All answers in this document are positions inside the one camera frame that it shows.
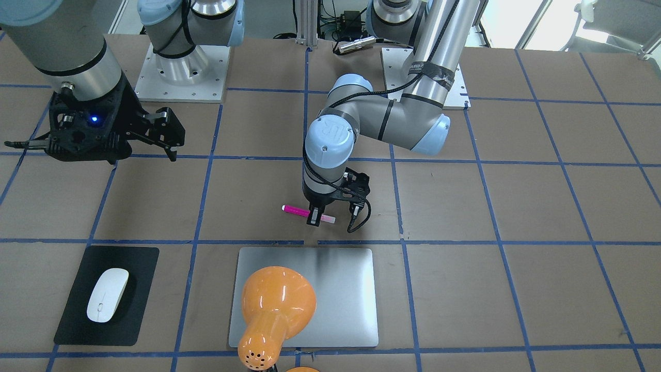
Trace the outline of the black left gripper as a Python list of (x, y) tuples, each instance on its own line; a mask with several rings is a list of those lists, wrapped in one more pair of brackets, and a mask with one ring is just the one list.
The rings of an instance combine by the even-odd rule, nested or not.
[(370, 202), (367, 200), (370, 193), (369, 182), (370, 177), (367, 174), (357, 173), (349, 167), (345, 168), (344, 174), (335, 181), (317, 177), (307, 168), (305, 198), (309, 202), (309, 214), (306, 224), (319, 227), (326, 205), (336, 200), (350, 203), (351, 219), (357, 219), (364, 207), (367, 207), (365, 219), (370, 219)]

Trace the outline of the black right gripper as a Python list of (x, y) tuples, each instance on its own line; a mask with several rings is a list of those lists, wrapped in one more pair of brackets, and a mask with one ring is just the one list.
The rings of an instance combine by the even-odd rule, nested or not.
[(76, 99), (75, 86), (63, 82), (49, 103), (50, 131), (30, 141), (6, 141), (5, 146), (43, 150), (62, 162), (107, 161), (129, 157), (128, 141), (140, 141), (162, 148), (171, 162), (177, 160), (175, 147), (185, 144), (185, 129), (170, 107), (149, 114), (121, 75), (105, 95), (89, 101)]

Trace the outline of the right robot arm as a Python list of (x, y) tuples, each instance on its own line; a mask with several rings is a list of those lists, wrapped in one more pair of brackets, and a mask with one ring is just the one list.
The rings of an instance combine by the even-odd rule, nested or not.
[(139, 1), (137, 10), (151, 42), (135, 91), (101, 30), (92, 1), (2, 1), (2, 29), (48, 80), (50, 129), (27, 141), (6, 141), (19, 150), (42, 150), (62, 162), (130, 157), (130, 141), (162, 148), (174, 162), (185, 129), (172, 108), (149, 113), (144, 89), (164, 99), (186, 94), (217, 100), (222, 78), (212, 50), (235, 47), (245, 35), (243, 1)]

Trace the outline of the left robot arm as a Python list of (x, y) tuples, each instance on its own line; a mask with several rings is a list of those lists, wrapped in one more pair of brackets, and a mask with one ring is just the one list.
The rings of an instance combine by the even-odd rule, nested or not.
[(443, 109), (455, 83), (461, 52), (473, 25), (478, 1), (371, 1), (366, 28), (371, 35), (408, 45), (411, 55), (395, 68), (404, 82), (375, 91), (357, 74), (338, 78), (324, 108), (312, 121), (302, 147), (307, 224), (319, 226), (333, 201), (350, 205), (350, 233), (356, 219), (371, 211), (369, 177), (347, 167), (357, 137), (366, 136), (429, 156), (437, 155), (450, 121)]

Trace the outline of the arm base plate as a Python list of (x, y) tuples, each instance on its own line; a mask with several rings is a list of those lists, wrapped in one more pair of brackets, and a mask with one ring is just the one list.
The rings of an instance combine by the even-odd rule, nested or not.
[(142, 102), (221, 103), (231, 50), (197, 45), (188, 56), (169, 59), (149, 47), (135, 94)]
[[(408, 81), (404, 72), (406, 62), (410, 61), (412, 49), (396, 49), (382, 47), (383, 77), (386, 89), (394, 89)], [(464, 81), (461, 67), (457, 66), (454, 83), (445, 99), (444, 108), (451, 110), (469, 109), (471, 107), (469, 94)]]

